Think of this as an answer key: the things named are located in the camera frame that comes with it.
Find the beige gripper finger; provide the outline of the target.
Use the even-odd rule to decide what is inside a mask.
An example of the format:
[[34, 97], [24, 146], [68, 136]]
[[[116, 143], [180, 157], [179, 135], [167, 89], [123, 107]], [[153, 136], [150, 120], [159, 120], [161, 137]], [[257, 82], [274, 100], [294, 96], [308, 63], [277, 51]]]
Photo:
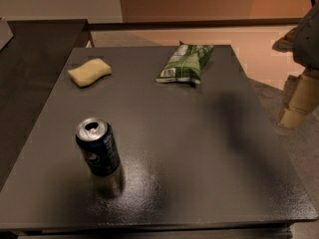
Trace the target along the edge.
[[319, 71], [306, 68], [298, 77], [290, 76], [285, 88], [278, 124], [286, 128], [300, 127], [319, 106]]

